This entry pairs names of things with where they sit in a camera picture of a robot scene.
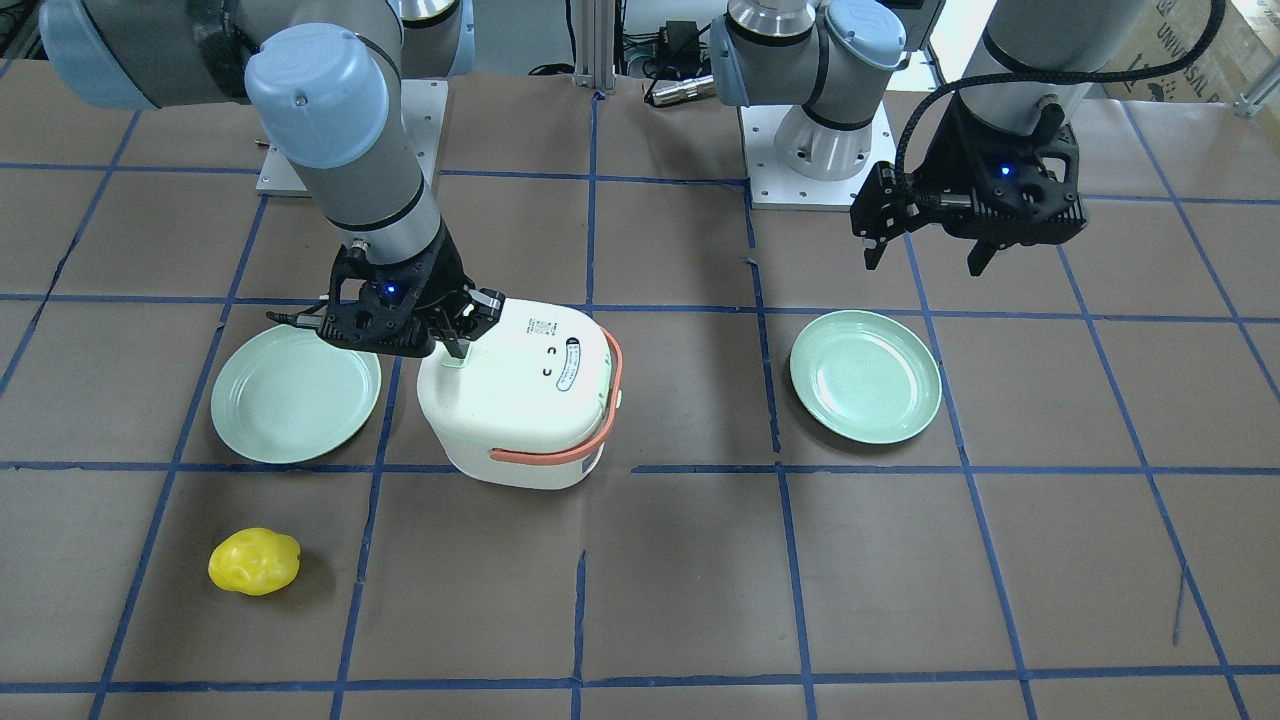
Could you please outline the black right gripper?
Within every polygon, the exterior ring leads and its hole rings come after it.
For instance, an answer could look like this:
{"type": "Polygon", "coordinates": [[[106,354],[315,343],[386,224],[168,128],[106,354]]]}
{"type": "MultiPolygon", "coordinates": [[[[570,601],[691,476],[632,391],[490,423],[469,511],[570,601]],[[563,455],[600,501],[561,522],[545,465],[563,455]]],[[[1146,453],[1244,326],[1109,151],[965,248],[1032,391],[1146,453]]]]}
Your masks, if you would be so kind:
{"type": "Polygon", "coordinates": [[[471,343],[500,322],[507,297],[465,274],[448,227],[399,263],[375,264],[370,249],[364,241],[339,249],[324,299],[298,313],[269,311],[268,319],[338,348],[426,357],[443,343],[447,363],[467,363],[471,343]]]}

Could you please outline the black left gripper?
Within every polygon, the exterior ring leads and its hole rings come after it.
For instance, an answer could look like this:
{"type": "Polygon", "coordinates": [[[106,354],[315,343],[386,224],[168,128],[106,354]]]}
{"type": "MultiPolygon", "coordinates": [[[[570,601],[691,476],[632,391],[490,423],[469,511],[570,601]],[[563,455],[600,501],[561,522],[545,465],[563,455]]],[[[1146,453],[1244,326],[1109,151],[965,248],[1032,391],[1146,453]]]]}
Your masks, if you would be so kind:
{"type": "Polygon", "coordinates": [[[850,209],[852,233],[864,240],[864,265],[874,272],[886,243],[940,224],[974,240],[966,255],[980,277],[1001,246],[1064,243],[1088,215],[1078,188],[1079,147],[1059,95],[1030,105],[1030,129],[1011,133],[982,120],[964,97],[952,97],[910,173],[878,161],[850,209]]]}

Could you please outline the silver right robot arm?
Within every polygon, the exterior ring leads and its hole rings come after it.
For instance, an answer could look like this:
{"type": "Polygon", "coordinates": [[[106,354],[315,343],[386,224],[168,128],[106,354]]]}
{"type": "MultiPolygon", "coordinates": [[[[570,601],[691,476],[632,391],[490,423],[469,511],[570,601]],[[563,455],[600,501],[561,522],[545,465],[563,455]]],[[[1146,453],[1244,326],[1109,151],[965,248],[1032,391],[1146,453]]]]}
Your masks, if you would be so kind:
{"type": "Polygon", "coordinates": [[[324,300],[278,324],[338,348],[463,360],[504,295],[463,263],[404,127],[407,79],[467,73],[470,1],[44,1],[38,32],[86,102],[255,108],[340,234],[324,300]]]}

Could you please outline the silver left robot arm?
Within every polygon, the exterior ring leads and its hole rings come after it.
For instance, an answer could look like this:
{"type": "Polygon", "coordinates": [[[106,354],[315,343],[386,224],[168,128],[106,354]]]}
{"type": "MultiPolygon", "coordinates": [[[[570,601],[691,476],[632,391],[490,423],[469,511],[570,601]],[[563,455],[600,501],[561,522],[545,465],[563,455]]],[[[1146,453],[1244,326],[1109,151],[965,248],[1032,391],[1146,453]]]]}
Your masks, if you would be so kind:
{"type": "MultiPolygon", "coordinates": [[[[1139,1],[998,1],[920,165],[877,161],[849,210],[868,269],[925,225],[970,240],[979,275],[1012,246],[1061,245],[1088,223],[1070,118],[1140,18],[1139,1]]],[[[791,108],[782,150],[813,170],[818,137],[865,138],[908,27],[878,1],[731,1],[710,26],[716,92],[730,106],[791,108]]]]}

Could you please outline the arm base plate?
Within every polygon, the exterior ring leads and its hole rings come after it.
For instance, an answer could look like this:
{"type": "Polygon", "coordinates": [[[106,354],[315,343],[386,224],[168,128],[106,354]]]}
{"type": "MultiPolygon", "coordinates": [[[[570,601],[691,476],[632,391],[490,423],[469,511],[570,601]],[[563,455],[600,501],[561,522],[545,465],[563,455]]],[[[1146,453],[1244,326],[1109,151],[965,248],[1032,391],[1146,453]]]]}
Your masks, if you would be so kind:
{"type": "Polygon", "coordinates": [[[765,210],[846,211],[896,151],[883,105],[855,131],[819,126],[799,106],[740,108],[739,119],[751,202],[765,210]]]}
{"type": "MultiPolygon", "coordinates": [[[[406,79],[402,85],[402,126],[430,186],[436,183],[439,147],[449,96],[451,88],[444,79],[406,79]]],[[[276,143],[270,140],[262,140],[260,143],[265,143],[265,156],[256,181],[256,192],[268,197],[310,199],[308,187],[276,143]]]]}

